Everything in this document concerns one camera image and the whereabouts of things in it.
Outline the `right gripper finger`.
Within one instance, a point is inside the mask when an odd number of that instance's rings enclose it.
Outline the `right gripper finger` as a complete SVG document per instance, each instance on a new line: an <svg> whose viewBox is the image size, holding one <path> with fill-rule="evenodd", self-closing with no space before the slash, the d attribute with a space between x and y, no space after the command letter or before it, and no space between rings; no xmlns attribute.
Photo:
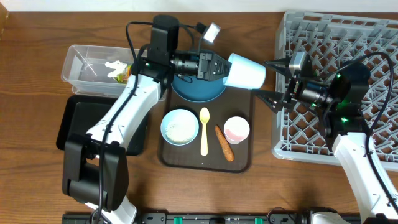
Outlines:
<svg viewBox="0 0 398 224"><path fill-rule="evenodd" d="M278 113L283 108L284 94L269 90L252 90L255 96L262 100L273 113Z"/></svg>
<svg viewBox="0 0 398 224"><path fill-rule="evenodd" d="M264 62L266 68L269 68L284 77L292 78L292 73L289 68L291 58L281 58L276 60L267 60Z"/></svg>

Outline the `dark blue plate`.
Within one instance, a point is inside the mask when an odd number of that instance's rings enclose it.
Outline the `dark blue plate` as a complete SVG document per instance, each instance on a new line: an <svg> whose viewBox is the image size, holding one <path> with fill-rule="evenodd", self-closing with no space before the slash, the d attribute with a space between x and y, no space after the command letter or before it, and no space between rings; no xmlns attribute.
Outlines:
<svg viewBox="0 0 398 224"><path fill-rule="evenodd" d="M175 68L172 88L179 96L188 101L196 103L211 101L220 96L226 89L226 86L223 85L223 78L219 80L199 80L197 78L199 53L205 51L210 50L205 49L200 52L178 51L174 53L170 60Z"/></svg>

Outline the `light blue cup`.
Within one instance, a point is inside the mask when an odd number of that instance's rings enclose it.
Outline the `light blue cup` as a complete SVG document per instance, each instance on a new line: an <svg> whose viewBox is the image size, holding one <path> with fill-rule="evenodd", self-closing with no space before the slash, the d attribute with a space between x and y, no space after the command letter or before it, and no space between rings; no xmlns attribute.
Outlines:
<svg viewBox="0 0 398 224"><path fill-rule="evenodd" d="M224 86L248 90L261 88L266 79L265 66L235 53L229 56L228 62L231 68L223 79Z"/></svg>

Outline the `pink cup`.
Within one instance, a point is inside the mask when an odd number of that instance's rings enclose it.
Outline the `pink cup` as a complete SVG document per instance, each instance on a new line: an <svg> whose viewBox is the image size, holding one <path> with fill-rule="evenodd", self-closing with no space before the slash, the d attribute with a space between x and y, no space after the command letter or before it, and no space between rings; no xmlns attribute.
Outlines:
<svg viewBox="0 0 398 224"><path fill-rule="evenodd" d="M250 133L249 123L242 117L233 116L224 124L224 136L230 144L239 144Z"/></svg>

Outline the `orange carrot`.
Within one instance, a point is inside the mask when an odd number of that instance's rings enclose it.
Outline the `orange carrot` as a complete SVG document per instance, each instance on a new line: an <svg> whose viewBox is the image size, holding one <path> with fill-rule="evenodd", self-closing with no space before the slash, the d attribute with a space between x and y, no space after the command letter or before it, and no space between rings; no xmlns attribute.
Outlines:
<svg viewBox="0 0 398 224"><path fill-rule="evenodd" d="M223 154L228 162L232 162L234 160L234 154L229 146L229 143L227 142L225 136L223 135L220 127L218 125L215 126L215 133L218 138L218 141L220 143L221 149L223 151Z"/></svg>

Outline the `white tissue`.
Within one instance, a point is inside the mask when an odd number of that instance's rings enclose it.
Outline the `white tissue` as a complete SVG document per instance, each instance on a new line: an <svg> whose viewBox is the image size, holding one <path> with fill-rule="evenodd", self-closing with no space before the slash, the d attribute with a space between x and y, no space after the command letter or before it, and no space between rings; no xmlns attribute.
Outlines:
<svg viewBox="0 0 398 224"><path fill-rule="evenodd" d="M119 60L115 61L115 62L106 62L105 66L108 68L113 69L112 72L108 73L108 77L110 78L115 78L117 77L119 74L125 72L126 68L127 68L127 64L123 63Z"/></svg>

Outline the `yellow green snack wrapper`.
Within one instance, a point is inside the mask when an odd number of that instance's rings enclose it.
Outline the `yellow green snack wrapper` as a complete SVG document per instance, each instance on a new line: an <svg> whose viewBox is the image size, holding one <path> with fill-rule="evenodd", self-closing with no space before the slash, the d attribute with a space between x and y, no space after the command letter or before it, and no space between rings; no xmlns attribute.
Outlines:
<svg viewBox="0 0 398 224"><path fill-rule="evenodd" d="M114 79L118 83L126 84L130 77L130 70L131 70L131 65L120 65L116 69L116 76L114 77Z"/></svg>

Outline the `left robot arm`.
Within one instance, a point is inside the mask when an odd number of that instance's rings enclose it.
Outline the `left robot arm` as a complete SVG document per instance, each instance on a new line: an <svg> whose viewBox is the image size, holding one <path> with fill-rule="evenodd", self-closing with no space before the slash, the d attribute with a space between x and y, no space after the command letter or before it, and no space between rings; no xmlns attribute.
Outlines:
<svg viewBox="0 0 398 224"><path fill-rule="evenodd" d="M127 150L149 110L175 76L211 82L229 75L231 62L210 50L178 50L176 17L160 14L149 23L150 42L132 52L133 64L120 97L84 135L65 141L62 190L92 207L89 223L133 223L137 210L128 200Z"/></svg>

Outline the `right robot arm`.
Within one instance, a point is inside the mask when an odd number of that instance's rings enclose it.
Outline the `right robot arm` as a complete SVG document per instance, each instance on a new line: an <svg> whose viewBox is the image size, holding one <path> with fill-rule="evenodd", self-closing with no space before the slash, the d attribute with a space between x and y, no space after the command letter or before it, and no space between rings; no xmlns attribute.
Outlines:
<svg viewBox="0 0 398 224"><path fill-rule="evenodd" d="M347 61L330 75L316 76L310 57L287 57L265 62L289 78L285 92L254 90L273 112L293 110L300 103L318 116L318 132L342 166L359 207L362 223L397 223L397 190L376 154L368 126L361 112L368 92L370 71L359 59Z"/></svg>

